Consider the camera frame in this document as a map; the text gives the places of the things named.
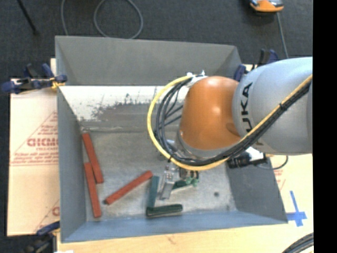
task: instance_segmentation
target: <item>gray bin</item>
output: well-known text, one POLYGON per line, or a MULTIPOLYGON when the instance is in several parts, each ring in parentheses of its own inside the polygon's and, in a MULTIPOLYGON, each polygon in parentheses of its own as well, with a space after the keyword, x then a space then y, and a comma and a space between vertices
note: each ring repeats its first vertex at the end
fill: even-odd
MULTIPOLYGON (((181 203, 184 210, 177 216, 146 218, 150 181, 110 206, 102 203, 146 170, 161 177, 167 164, 147 134, 148 102, 106 103, 107 98, 123 87, 127 95, 127 89, 164 86, 186 72, 232 77, 241 63, 236 47, 68 36, 56 37, 55 44, 57 73, 68 76, 58 93, 62 242, 287 223, 273 171, 257 167, 228 169, 222 164, 201 172, 196 188, 156 201, 159 206, 181 203), (105 91, 104 104, 97 88, 105 91), (87 104, 88 98, 94 104, 87 104), (82 116, 88 110, 90 119, 82 116), (92 216, 84 175, 84 128, 91 129, 105 179, 96 186, 100 218, 92 216)), ((168 135, 175 134, 176 126, 168 135)))

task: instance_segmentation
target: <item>blue tape cross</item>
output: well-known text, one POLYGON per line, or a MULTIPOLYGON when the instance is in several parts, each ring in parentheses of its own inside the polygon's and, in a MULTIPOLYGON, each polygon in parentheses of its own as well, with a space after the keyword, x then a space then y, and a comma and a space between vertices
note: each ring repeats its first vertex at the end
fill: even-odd
POLYGON ((299 208, 297 207, 297 203, 296 203, 296 200, 295 200, 295 195, 294 195, 294 192, 292 190, 290 191, 290 195, 291 195, 291 198, 293 200, 293 204, 295 206, 296 212, 286 213, 288 221, 294 220, 296 222, 297 227, 303 226, 302 220, 307 219, 307 217, 305 215, 305 212, 299 212, 299 208))

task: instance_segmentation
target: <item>clamp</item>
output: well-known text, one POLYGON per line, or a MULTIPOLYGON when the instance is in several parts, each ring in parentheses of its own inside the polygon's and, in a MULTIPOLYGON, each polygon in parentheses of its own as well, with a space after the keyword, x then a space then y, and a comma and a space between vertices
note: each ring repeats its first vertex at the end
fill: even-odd
POLYGON ((64 85, 68 80, 67 76, 64 74, 55 76, 51 68, 45 63, 42 65, 42 69, 45 73, 43 78, 34 79, 33 76, 38 75, 33 69, 31 64, 28 64, 24 69, 24 77, 16 81, 4 82, 1 85, 1 90, 5 93, 15 93, 19 94, 22 92, 37 90, 42 88, 51 87, 53 89, 64 85))

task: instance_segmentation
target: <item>red wooden stick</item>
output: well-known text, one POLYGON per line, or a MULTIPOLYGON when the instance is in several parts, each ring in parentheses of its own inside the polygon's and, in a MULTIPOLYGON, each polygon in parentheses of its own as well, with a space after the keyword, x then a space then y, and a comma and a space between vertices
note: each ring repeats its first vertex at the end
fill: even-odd
POLYGON ((89 133, 83 133, 82 139, 83 139, 83 142, 84 142, 86 152, 87 152, 88 157, 89 157, 89 161, 90 161, 90 163, 92 165, 92 168, 93 168, 93 171, 94 171, 96 183, 103 183, 104 179, 103 179, 101 167, 100 167, 100 164, 98 163, 97 156, 96 156, 94 146, 93 146, 93 143, 91 141, 89 133))
POLYGON ((84 171, 86 176, 86 181, 88 184, 89 195, 91 200, 91 206, 93 209, 94 217, 100 217, 102 215, 100 201, 98 199, 96 183, 94 178, 94 172, 92 166, 89 162, 84 163, 84 171))
POLYGON ((153 173, 151 171, 147 171, 125 185, 124 187, 118 189, 115 193, 112 193, 109 197, 105 199, 105 203, 110 205, 114 201, 118 200, 119 198, 123 197, 125 194, 127 194, 129 191, 134 189, 135 187, 139 186, 141 183, 145 182, 146 180, 150 179, 153 176, 153 173))

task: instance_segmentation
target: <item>small green object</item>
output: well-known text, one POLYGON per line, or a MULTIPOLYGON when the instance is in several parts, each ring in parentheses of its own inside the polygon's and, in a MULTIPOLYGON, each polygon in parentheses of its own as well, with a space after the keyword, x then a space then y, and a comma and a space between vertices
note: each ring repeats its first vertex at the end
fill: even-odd
POLYGON ((147 207, 146 208, 146 216, 147 217, 158 217, 169 215, 172 213, 178 213, 183 210, 183 206, 181 204, 174 204, 174 205, 166 205, 166 206, 159 206, 159 207, 147 207))
POLYGON ((196 187, 196 186, 198 185, 198 183, 199 183, 199 179, 193 179, 192 182, 191 182, 191 184, 192 184, 194 187, 196 187))
POLYGON ((193 178, 192 177, 187 177, 186 178, 186 184, 190 184, 192 182, 193 178))

